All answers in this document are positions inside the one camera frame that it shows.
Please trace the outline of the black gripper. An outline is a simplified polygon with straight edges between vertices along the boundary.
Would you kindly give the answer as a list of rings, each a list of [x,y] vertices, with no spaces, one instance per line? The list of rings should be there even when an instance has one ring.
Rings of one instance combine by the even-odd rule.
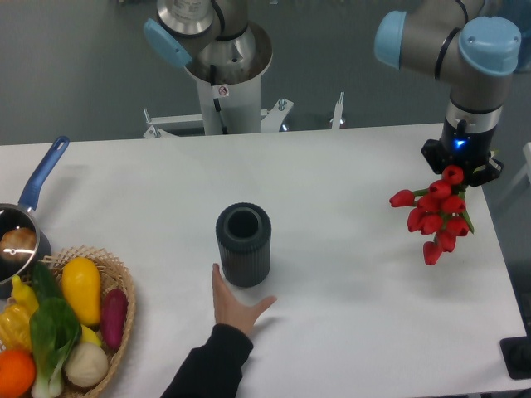
[[[442,174],[448,166],[457,166],[463,171],[462,183],[478,187],[499,178],[504,164],[490,151],[496,128],[472,133],[469,127],[463,119],[455,127],[446,120],[441,137],[428,139],[421,154],[435,174]]]

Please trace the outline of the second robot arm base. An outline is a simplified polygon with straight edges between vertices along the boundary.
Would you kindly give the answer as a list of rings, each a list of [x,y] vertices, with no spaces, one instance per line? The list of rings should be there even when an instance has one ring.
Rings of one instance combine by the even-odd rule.
[[[169,65],[213,85],[247,82],[272,60],[270,37],[249,19],[247,1],[158,1],[144,36]]]

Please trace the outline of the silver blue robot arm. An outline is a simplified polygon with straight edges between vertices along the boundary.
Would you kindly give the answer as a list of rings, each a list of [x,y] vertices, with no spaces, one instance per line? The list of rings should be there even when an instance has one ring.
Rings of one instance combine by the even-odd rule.
[[[449,103],[441,137],[421,153],[440,174],[456,165],[478,187],[499,177],[503,164],[490,144],[518,64],[521,34],[502,17],[483,17],[482,1],[424,1],[411,13],[392,11],[380,22],[374,55],[447,83]]]

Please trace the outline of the black sleeved forearm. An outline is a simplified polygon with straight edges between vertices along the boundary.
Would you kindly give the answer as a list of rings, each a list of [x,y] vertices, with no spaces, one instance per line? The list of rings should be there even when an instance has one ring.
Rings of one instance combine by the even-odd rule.
[[[206,343],[189,352],[163,396],[236,396],[242,367],[252,349],[250,338],[239,329],[226,324],[215,325]]]

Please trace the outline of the bare human hand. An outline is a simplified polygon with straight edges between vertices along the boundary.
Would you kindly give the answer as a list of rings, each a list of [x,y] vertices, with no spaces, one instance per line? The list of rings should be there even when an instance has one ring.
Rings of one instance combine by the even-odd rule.
[[[241,303],[224,282],[219,264],[214,263],[212,265],[212,301],[216,324],[231,326],[249,337],[256,321],[277,301],[277,297],[268,296],[253,306]]]

